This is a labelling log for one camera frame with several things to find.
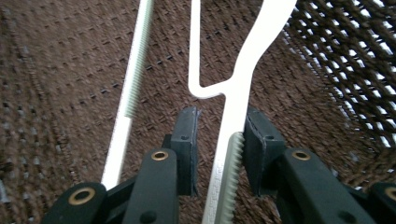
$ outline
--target brown woven mat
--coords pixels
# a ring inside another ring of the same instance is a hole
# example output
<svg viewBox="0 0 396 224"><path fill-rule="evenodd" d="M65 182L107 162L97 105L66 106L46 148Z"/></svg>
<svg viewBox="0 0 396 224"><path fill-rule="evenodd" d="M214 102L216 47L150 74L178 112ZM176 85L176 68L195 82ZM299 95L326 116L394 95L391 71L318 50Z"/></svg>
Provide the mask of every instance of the brown woven mat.
<svg viewBox="0 0 396 224"><path fill-rule="evenodd" d="M330 7L314 1L316 8L312 1L299 2L287 34L257 65L250 104L270 118L289 146L313 150L341 181L367 189L376 181L396 181L396 132L389 121L395 117L395 94L389 88L396 86L396 65L394 55L379 45L396 49L396 17L394 7L351 2L332 1ZM231 75L261 4L203 1L204 85ZM188 91L190 6L190 1L155 2L147 70L123 172L123 179L135 175L144 152L172 132L178 111L198 106L203 111L200 197L181 198L181 223L201 220L224 103L221 97L197 100ZM73 184L100 181L137 7L137 1L124 0L0 3L0 177L7 193L7 202L0 203L2 222L38 223ZM371 19L359 13L366 8ZM379 39L367 35L370 31ZM350 49L356 55L350 56ZM244 171L240 180L234 222L280 222L273 199L254 198Z"/></svg>

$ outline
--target woven wicker surface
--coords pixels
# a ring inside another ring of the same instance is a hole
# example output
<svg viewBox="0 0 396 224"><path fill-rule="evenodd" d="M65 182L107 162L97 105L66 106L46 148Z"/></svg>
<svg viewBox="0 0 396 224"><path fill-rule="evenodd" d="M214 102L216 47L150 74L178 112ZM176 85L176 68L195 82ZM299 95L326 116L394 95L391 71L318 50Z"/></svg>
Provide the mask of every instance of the woven wicker surface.
<svg viewBox="0 0 396 224"><path fill-rule="evenodd" d="M261 3L203 1L204 85L231 75ZM301 1L287 34L278 37L257 65L250 104L270 118L289 146L313 150L338 172L341 181L367 189L376 181L396 181L391 170L396 169L392 138L396 132L387 121L395 113L395 95L387 88L395 88L395 61L378 46L383 41L395 49L396 17L394 8L387 5L377 7L369 1L361 4L375 16L370 19L356 14L356 8L363 7L349 1L332 1L332 7L315 1L317 9ZM198 133L200 197L181 198L181 223L201 220L224 104L221 97L197 100L188 91L190 6L190 1L155 3L147 70L122 175L125 179L137 173L144 152L160 146L163 136L172 132L179 110L198 106L203 112ZM8 198L0 203L0 218L5 223L37 223L73 184L100 181L138 3L6 0L0 7L0 164L4 164L0 175ZM355 19L344 16L346 8ZM339 25L322 18L320 12L337 18ZM368 28L356 29L347 20ZM388 21L392 28L384 29L379 21ZM332 35L326 35L326 29ZM370 29L380 41L366 34ZM341 30L354 34L354 38L344 38ZM358 45L359 41L366 47ZM355 50L355 56L349 55L350 49ZM388 147L381 136L388 140ZM254 198L244 171L240 180L234 222L280 222L273 199Z"/></svg>

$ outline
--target metal rivet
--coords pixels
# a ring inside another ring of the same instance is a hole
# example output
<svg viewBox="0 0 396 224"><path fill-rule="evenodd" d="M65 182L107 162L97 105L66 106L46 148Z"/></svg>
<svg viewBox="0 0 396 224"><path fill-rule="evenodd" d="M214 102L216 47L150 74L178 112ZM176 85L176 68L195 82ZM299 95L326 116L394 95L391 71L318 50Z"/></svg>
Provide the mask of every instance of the metal rivet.
<svg viewBox="0 0 396 224"><path fill-rule="evenodd" d="M390 197L393 201L396 201L396 188L388 187L385 189L385 193Z"/></svg>
<svg viewBox="0 0 396 224"><path fill-rule="evenodd" d="M309 161L311 159L311 156L306 154L305 152L298 150L298 151L293 151L291 154L295 159L300 160L300 161Z"/></svg>
<svg viewBox="0 0 396 224"><path fill-rule="evenodd" d="M156 151L153 154L151 154L151 158L154 159L155 161L163 161L168 158L168 153L165 151Z"/></svg>
<svg viewBox="0 0 396 224"><path fill-rule="evenodd" d="M72 205L81 205L89 202L95 195L95 190L93 188L82 188L74 191L69 197L69 203Z"/></svg>

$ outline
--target white plastic rod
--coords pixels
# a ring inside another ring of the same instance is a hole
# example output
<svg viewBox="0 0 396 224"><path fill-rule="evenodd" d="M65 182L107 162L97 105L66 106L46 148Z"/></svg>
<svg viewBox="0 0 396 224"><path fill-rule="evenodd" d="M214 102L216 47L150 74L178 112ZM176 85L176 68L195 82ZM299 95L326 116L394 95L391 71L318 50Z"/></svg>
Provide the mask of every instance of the white plastic rod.
<svg viewBox="0 0 396 224"><path fill-rule="evenodd" d="M112 189L120 182L122 165L128 146L129 133L131 131L134 111L138 100L140 80L146 59L153 5L153 0L141 0L139 4L134 28L134 40L132 41L119 110L102 176L102 184L106 189Z"/></svg>

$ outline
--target woven texture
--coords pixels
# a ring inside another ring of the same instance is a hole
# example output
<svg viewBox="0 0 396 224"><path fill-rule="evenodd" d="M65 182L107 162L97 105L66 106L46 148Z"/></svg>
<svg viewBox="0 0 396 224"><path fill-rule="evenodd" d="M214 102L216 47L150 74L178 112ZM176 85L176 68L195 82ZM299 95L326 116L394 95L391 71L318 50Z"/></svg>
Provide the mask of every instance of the woven texture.
<svg viewBox="0 0 396 224"><path fill-rule="evenodd" d="M261 4L203 1L203 85L232 74ZM253 76L250 104L288 146L311 149L352 187L396 181L392 4L299 1ZM100 181L138 3L4 0L0 8L0 177L7 194L0 219L38 223L63 191ZM190 10L191 1L155 2L122 174L137 173L144 153L172 132L178 111L201 109L200 196L181 197L181 223L201 221L224 104L221 97L197 100L188 91ZM273 198L254 198L244 171L236 202L235 223L280 222Z"/></svg>

